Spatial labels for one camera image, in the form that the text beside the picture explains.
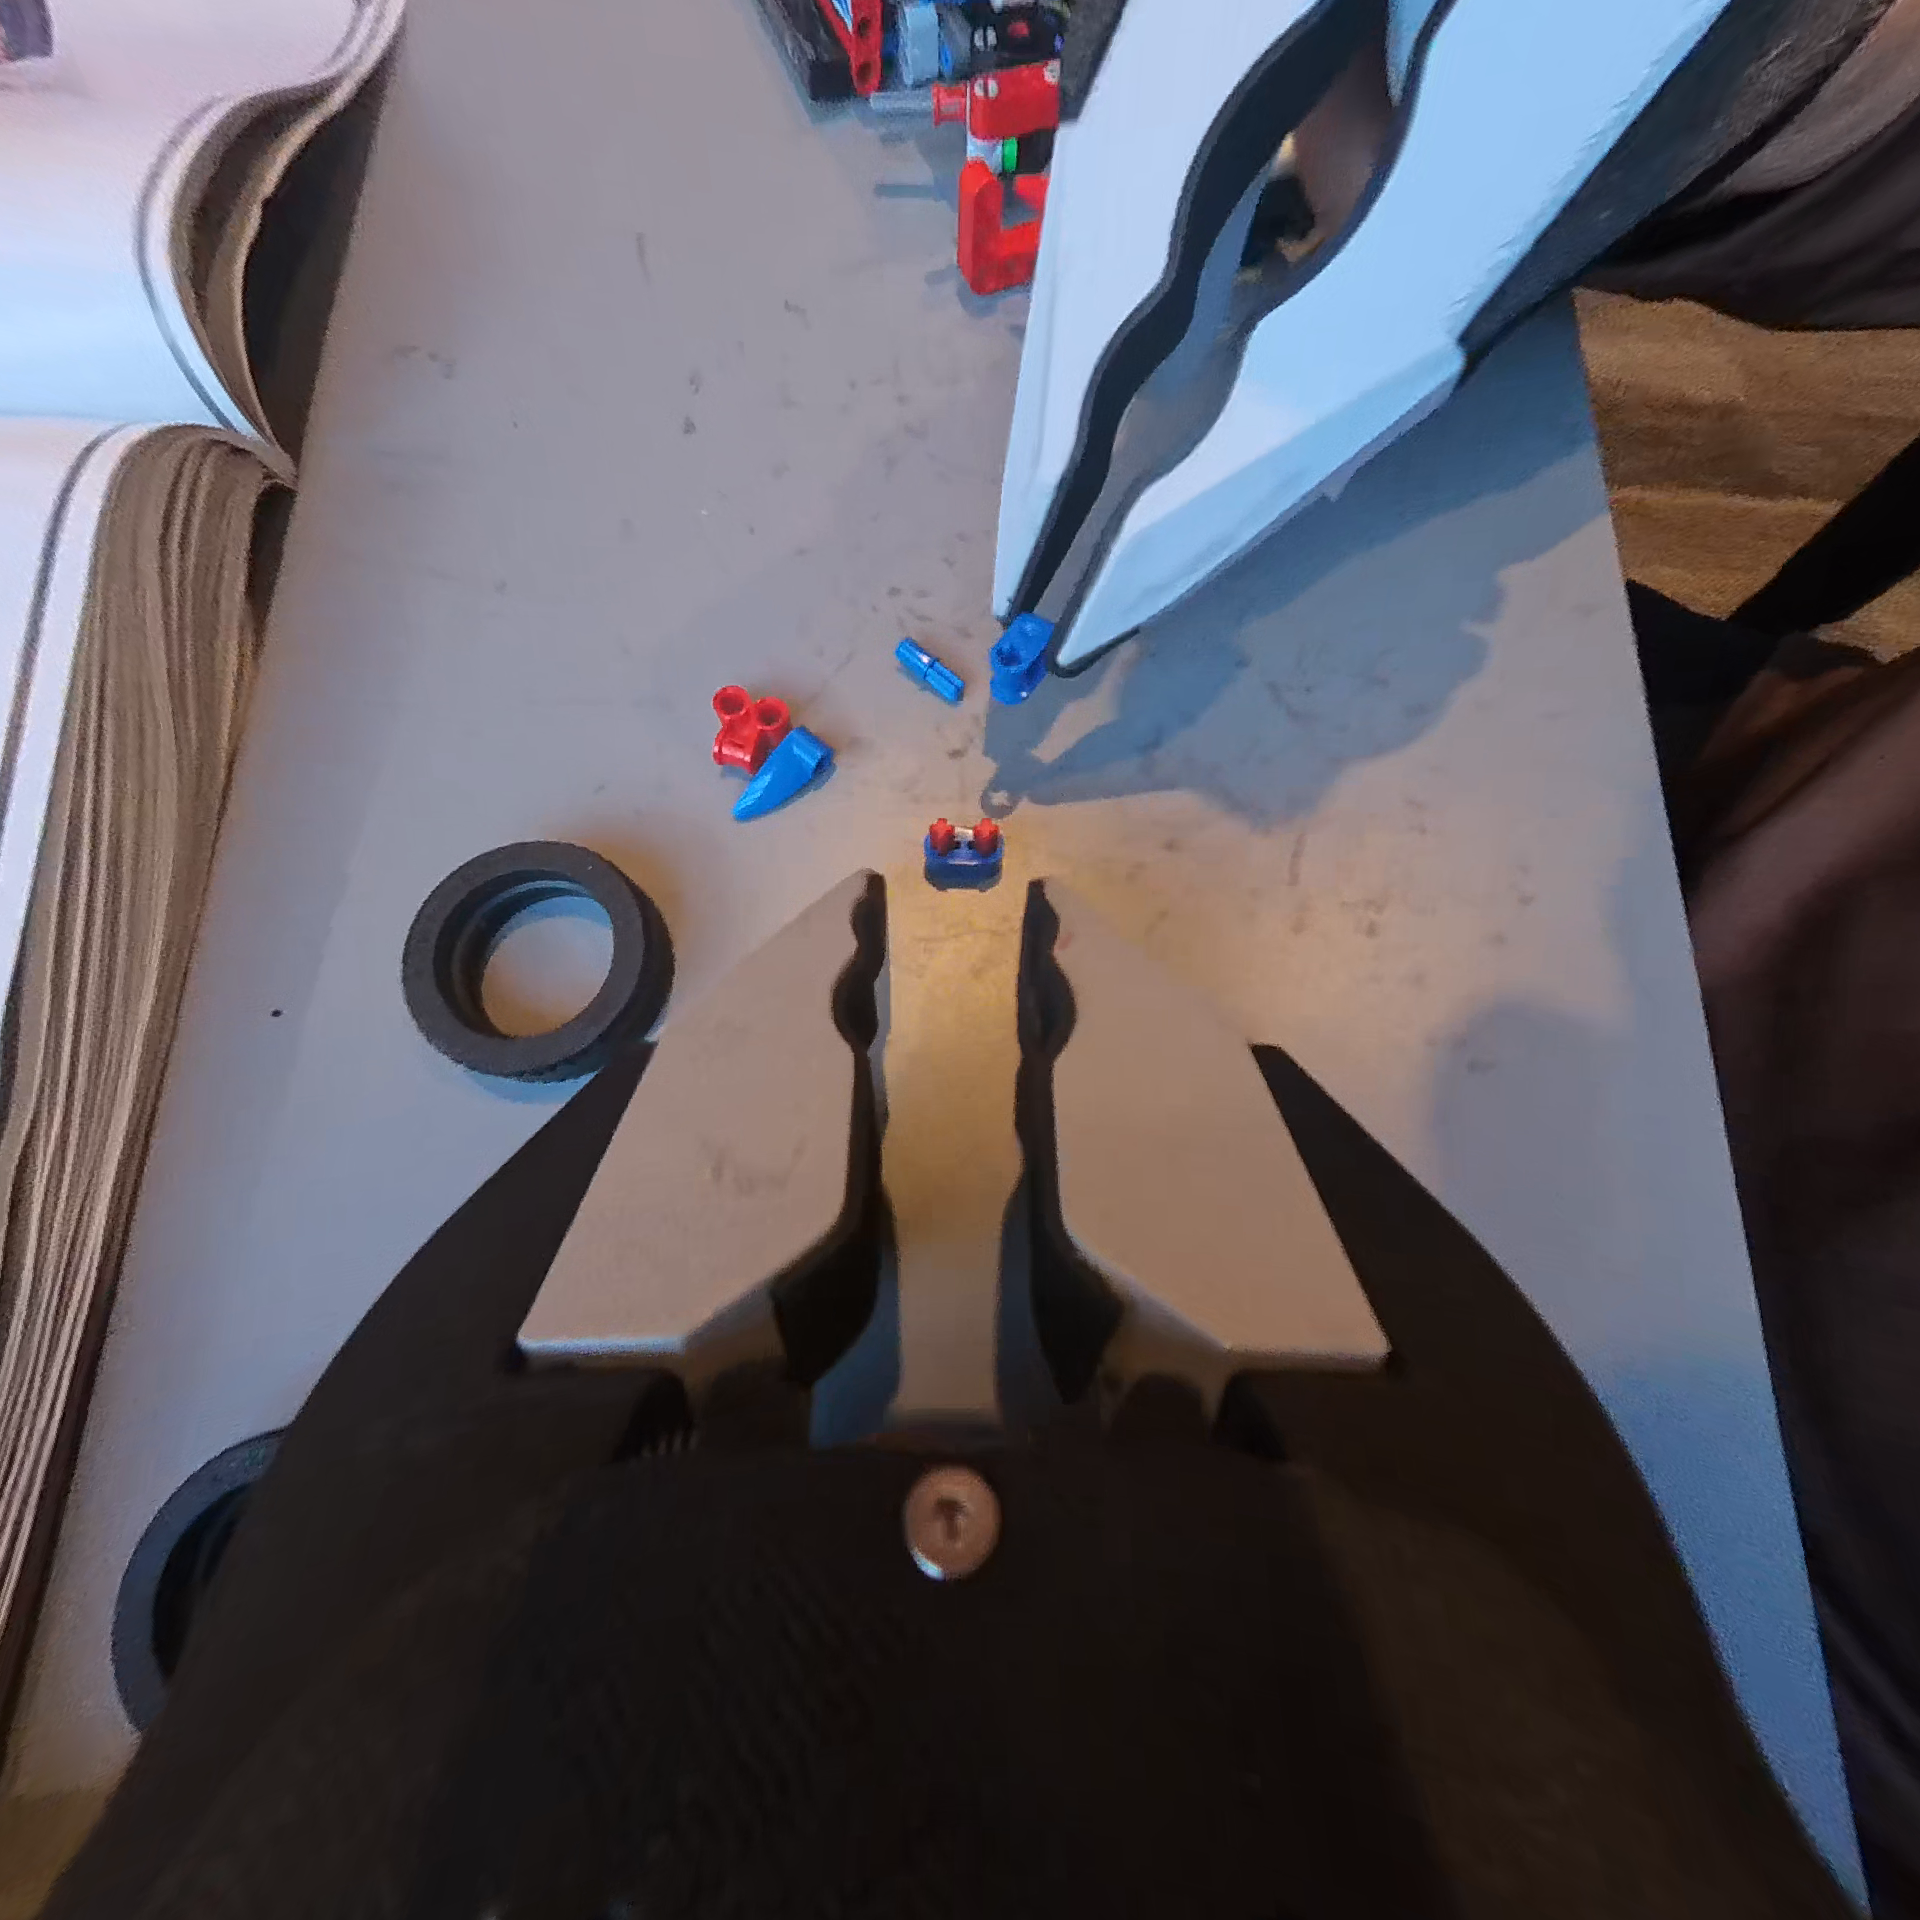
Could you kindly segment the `black office chair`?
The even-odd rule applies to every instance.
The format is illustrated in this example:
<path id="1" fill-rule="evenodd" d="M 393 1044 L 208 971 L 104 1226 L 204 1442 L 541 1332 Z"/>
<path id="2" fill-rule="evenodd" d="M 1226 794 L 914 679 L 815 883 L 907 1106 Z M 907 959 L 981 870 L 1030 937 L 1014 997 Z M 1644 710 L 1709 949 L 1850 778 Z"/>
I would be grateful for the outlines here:
<path id="1" fill-rule="evenodd" d="M 1800 640 L 1915 655 L 1915 447 L 1839 496 L 1628 485 L 1613 526 L 1628 635 L 1644 661 L 1670 661 L 1670 679 L 1726 679 L 1733 661 Z"/>

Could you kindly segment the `open instruction booklet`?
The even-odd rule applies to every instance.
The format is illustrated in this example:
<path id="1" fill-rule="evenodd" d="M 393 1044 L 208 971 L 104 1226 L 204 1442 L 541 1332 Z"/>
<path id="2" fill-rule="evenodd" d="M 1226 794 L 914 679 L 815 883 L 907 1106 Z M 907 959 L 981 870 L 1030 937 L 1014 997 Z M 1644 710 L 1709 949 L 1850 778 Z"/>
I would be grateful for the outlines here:
<path id="1" fill-rule="evenodd" d="M 84 1427 L 304 420 L 247 269 L 406 4 L 6 4 L 6 1719 Z"/>

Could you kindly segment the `toy brick car model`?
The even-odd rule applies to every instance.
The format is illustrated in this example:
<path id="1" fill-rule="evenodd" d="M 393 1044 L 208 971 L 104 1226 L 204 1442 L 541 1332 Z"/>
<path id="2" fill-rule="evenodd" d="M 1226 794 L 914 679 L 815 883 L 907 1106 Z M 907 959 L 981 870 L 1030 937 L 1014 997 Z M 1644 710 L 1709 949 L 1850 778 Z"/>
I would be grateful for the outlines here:
<path id="1" fill-rule="evenodd" d="M 963 131 L 956 275 L 970 296 L 1025 289 L 1059 127 L 1071 4 L 761 0 L 759 13 L 806 104 Z"/>

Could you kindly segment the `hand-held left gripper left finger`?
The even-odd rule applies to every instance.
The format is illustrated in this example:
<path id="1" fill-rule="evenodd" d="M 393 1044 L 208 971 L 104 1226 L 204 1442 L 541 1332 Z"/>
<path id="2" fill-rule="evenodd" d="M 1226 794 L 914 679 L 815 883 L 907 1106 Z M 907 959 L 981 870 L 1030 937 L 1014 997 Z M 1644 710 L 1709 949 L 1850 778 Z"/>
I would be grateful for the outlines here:
<path id="1" fill-rule="evenodd" d="M 525 1365 L 815 1386 L 881 1287 L 887 883 L 852 872 L 677 1014 L 522 1316 Z"/>

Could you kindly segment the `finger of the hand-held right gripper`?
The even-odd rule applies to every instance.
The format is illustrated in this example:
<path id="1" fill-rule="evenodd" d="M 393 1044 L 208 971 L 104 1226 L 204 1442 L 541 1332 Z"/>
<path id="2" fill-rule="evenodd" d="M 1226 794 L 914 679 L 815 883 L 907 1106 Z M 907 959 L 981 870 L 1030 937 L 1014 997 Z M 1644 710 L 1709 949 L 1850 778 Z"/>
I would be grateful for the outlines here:
<path id="1" fill-rule="evenodd" d="M 1033 610 L 1207 262 L 1334 81 L 1331 0 L 1074 4 L 995 508 L 995 618 Z"/>
<path id="2" fill-rule="evenodd" d="M 1196 442 L 1146 475 L 1052 621 L 1076 678 L 1369 468 L 1464 383 L 1471 345 L 1636 212 L 1552 238 L 1726 4 L 1434 4 L 1355 212 L 1281 275 Z M 1154 371 L 1201 339 L 1215 249 L 1369 43 L 1369 4 L 1121 4 L 1059 70 L 1052 152 L 1052 582 Z"/>

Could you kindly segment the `black toy tire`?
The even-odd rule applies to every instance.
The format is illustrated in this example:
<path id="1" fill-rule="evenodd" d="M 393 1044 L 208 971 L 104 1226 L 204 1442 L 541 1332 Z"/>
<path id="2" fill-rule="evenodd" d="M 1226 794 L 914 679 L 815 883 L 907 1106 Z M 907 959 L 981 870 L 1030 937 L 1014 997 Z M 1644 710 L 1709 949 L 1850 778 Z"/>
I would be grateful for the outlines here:
<path id="1" fill-rule="evenodd" d="M 607 976 L 571 1023 L 507 1037 L 483 1005 L 483 971 L 503 928 L 545 901 L 582 901 L 607 920 Z M 481 851 L 440 879 L 406 928 L 397 976 L 419 1038 L 445 1060 L 558 1086 L 645 1044 L 677 986 L 677 949 L 657 901 L 623 870 L 579 843 L 535 837 Z"/>
<path id="2" fill-rule="evenodd" d="M 111 1608 L 111 1681 L 134 1731 L 148 1731 L 184 1661 L 195 1613 L 226 1562 L 282 1427 L 202 1463 L 147 1524 Z"/>

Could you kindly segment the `blue curved toy piece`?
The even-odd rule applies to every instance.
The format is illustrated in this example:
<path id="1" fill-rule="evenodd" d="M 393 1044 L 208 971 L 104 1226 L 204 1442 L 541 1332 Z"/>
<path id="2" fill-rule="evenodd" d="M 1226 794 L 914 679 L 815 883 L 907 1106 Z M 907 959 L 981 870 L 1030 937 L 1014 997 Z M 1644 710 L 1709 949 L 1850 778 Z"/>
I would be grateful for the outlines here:
<path id="1" fill-rule="evenodd" d="M 747 778 L 747 789 L 737 794 L 730 820 L 747 825 L 747 820 L 761 820 L 761 818 L 789 808 L 807 789 L 815 789 L 828 770 L 834 770 L 834 749 L 815 732 L 792 727 L 772 749 L 772 757 Z"/>

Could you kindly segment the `grey desk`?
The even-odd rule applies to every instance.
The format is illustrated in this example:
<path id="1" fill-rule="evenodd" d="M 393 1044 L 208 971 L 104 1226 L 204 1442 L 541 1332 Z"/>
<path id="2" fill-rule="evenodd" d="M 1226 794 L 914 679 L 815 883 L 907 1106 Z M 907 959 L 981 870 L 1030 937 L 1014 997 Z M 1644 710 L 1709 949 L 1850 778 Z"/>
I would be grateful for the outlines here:
<path id="1" fill-rule="evenodd" d="M 6 1801 L 32 1916 L 134 1760 L 147 1524 L 280 1427 L 566 1092 L 401 1014 L 457 858 L 579 837 L 677 1005 L 887 872 L 898 1275 L 827 1439 L 1033 1406 L 984 1266 L 1023 1177 L 1014 968 L 1059 879 L 1281 1044 L 1532 1296 L 1620 1426 L 1739 1707 L 1856 1888 L 1693 949 L 1571 308 L 1210 593 L 995 710 L 1016 296 L 934 138 L 807 115 L 752 4 L 409 4 Z M 892 667 L 920 636 L 963 710 Z M 713 690 L 834 770 L 761 820 Z M 991 888 L 923 831 L 1002 825 Z"/>

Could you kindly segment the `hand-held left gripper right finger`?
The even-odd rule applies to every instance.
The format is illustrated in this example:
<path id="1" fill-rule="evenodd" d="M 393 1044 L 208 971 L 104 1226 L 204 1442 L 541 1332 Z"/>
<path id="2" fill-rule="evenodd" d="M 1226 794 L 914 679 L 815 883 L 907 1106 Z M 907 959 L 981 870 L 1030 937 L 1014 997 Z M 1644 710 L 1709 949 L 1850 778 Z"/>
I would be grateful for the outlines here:
<path id="1" fill-rule="evenodd" d="M 1016 1038 L 1030 1316 L 1066 1401 L 1386 1367 L 1253 1044 L 1059 883 L 1025 887 Z"/>

